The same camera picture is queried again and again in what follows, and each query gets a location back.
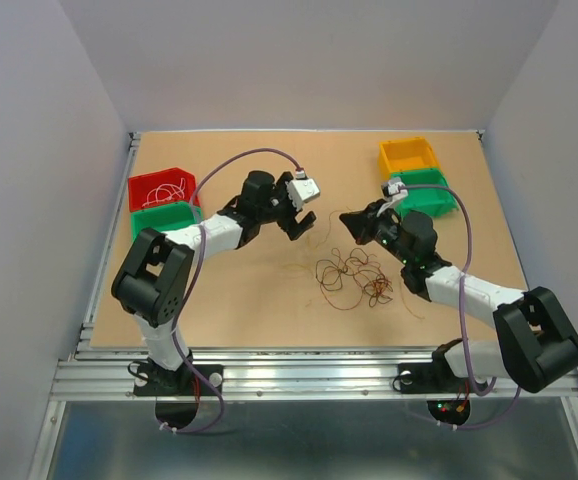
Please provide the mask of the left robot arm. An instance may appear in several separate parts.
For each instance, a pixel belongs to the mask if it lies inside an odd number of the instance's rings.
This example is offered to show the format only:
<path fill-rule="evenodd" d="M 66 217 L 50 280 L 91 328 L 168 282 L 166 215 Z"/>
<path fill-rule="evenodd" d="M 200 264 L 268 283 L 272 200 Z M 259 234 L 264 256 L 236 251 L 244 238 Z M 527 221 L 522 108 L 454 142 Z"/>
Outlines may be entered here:
<path fill-rule="evenodd" d="M 190 291 L 191 269 L 244 247 L 266 224 L 278 225 L 297 240 L 316 220 L 312 212 L 302 220 L 297 215 L 319 196 L 315 180 L 302 171 L 275 178 L 254 170 L 241 192 L 208 219 L 165 233 L 141 230 L 112 282 L 111 295 L 134 316 L 148 348 L 147 360 L 130 371 L 143 387 L 182 394 L 193 384 L 195 375 L 185 364 L 193 360 L 192 352 L 175 325 Z"/>

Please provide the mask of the red plastic bin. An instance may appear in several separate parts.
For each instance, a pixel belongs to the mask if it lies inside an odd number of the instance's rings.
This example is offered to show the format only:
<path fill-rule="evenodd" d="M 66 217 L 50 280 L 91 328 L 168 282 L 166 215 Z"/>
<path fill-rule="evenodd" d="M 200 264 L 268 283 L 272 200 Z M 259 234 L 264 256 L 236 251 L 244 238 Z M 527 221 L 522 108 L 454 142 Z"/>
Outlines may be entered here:
<path fill-rule="evenodd" d="M 196 177 L 179 167 L 168 168 L 127 180 L 131 213 L 161 205 L 189 202 L 197 187 Z"/>

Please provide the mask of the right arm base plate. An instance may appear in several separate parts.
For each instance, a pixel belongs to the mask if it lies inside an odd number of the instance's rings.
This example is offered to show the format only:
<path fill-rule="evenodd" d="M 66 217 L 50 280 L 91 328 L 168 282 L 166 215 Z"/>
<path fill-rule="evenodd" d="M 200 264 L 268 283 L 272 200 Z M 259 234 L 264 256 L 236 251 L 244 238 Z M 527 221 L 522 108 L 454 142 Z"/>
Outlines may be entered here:
<path fill-rule="evenodd" d="M 465 375 L 456 376 L 448 365 L 435 361 L 399 364 L 391 386 L 405 395 L 458 393 L 466 387 L 471 388 Z"/>

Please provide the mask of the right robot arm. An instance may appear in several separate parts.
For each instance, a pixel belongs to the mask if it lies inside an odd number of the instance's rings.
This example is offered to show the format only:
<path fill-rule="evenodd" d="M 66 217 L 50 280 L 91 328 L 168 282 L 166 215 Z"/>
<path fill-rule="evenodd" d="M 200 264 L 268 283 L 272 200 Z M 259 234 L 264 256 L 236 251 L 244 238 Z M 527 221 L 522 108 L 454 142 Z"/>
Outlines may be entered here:
<path fill-rule="evenodd" d="M 436 251 L 430 216 L 389 213 L 383 200 L 339 218 L 359 245 L 379 244 L 402 264 L 401 278 L 414 295 L 457 309 L 496 332 L 493 342 L 466 334 L 439 346 L 430 362 L 408 368 L 412 382 L 428 380 L 433 389 L 451 390 L 463 380 L 478 386 L 506 378 L 538 393 L 578 368 L 578 333 L 549 289 L 503 287 L 464 273 Z"/>

